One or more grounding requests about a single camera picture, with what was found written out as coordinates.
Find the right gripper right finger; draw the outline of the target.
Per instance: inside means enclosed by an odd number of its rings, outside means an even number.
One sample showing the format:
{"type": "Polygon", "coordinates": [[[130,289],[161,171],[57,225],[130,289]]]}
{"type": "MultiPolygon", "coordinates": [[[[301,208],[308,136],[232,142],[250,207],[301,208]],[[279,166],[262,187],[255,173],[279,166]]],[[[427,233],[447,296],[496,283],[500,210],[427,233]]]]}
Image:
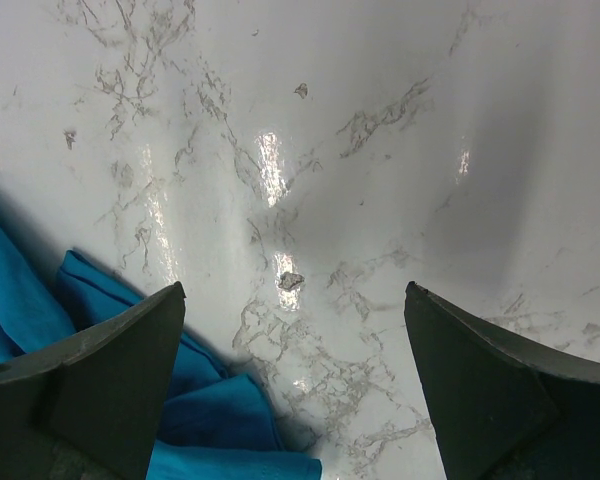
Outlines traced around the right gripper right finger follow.
{"type": "Polygon", "coordinates": [[[447,478],[600,479],[600,363],[415,282],[404,317],[447,478]]]}

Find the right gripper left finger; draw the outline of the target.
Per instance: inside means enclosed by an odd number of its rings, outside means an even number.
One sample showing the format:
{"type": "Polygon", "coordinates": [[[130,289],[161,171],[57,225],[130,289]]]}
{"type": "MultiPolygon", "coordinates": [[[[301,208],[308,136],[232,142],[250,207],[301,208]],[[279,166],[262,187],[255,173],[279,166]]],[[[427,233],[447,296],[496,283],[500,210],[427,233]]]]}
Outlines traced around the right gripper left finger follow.
{"type": "Polygon", "coordinates": [[[183,330],[180,283],[0,364],[0,479],[145,478],[183,330]]]}

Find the blue t shirt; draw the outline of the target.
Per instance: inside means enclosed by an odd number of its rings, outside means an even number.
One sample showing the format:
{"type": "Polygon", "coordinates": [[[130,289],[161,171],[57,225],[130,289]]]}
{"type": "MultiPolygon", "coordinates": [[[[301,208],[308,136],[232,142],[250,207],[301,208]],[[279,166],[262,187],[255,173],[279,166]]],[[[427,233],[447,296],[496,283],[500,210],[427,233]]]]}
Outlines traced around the blue t shirt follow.
{"type": "MultiPolygon", "coordinates": [[[[122,314],[148,297],[68,251],[50,291],[0,227],[0,364],[122,314]]],[[[143,479],[317,479],[286,449],[267,396],[182,330],[143,479]]]]}

